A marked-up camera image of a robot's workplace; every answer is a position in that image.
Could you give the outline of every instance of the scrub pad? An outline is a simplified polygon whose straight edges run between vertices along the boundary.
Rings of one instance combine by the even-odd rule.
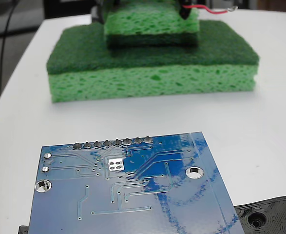
[[[180,17],[176,0],[123,0],[105,23],[109,47],[142,45],[197,45],[199,11]]]
[[[200,22],[200,47],[109,50],[103,25],[65,30],[47,63],[54,102],[251,91],[259,57],[220,21]]]

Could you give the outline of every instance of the black mechanism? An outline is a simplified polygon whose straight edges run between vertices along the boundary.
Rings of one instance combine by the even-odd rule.
[[[192,0],[178,0],[180,4],[179,14],[183,19],[187,19],[190,16],[191,8],[185,8],[183,5],[192,5]]]
[[[96,5],[91,9],[92,21],[102,24],[106,22],[108,13],[114,5],[118,5],[120,0],[96,0]]]
[[[176,0],[178,3],[179,14],[183,19],[187,19],[191,13],[191,9],[183,7],[183,5],[192,5],[193,0]],[[113,6],[119,5],[120,0],[95,0],[95,6],[91,9],[92,21],[105,24],[108,13]]]
[[[286,234],[286,196],[235,209],[245,234]]]

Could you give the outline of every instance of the black cable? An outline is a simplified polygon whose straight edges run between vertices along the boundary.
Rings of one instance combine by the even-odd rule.
[[[11,17],[13,15],[13,12],[14,12],[15,7],[17,6],[17,4],[18,4],[17,0],[14,0],[12,2],[12,7],[11,7],[10,13],[8,15],[7,21],[6,21],[6,26],[5,26],[3,40],[2,40],[1,54],[0,54],[0,96],[1,96],[1,93],[2,93],[3,55],[4,55],[4,48],[5,48],[5,40],[6,40],[6,36],[7,36],[8,26],[10,24]]]

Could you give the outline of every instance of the dark green scouring pad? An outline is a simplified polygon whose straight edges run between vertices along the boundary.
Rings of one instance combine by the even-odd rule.
[[[66,29],[47,63],[54,102],[251,91],[259,57],[221,21],[200,22],[200,47],[109,50],[103,26]]]
[[[184,20],[176,0],[123,0],[105,23],[107,45],[197,45],[199,11],[192,9]]]

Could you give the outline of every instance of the black plastic part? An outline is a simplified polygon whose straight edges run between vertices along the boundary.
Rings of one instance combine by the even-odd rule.
[[[183,5],[192,5],[192,0],[178,0],[180,4],[179,14],[182,19],[186,20],[190,16],[191,8],[184,8]]]
[[[286,234],[286,196],[235,209],[245,234]]]
[[[28,234],[29,226],[20,226],[18,234]]]

